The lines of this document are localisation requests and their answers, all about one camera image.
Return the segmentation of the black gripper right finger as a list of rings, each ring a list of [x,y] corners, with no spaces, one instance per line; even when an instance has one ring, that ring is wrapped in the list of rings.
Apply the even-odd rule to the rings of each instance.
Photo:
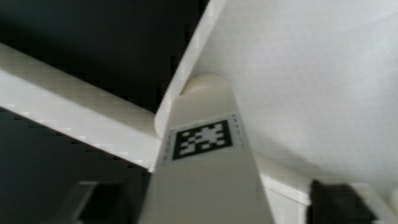
[[[379,220],[349,184],[311,182],[306,224],[374,224]]]

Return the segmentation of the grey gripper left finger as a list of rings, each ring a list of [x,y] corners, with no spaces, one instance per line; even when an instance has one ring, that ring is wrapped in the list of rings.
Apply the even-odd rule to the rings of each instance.
[[[128,224],[123,184],[80,182],[50,219],[50,224]]]

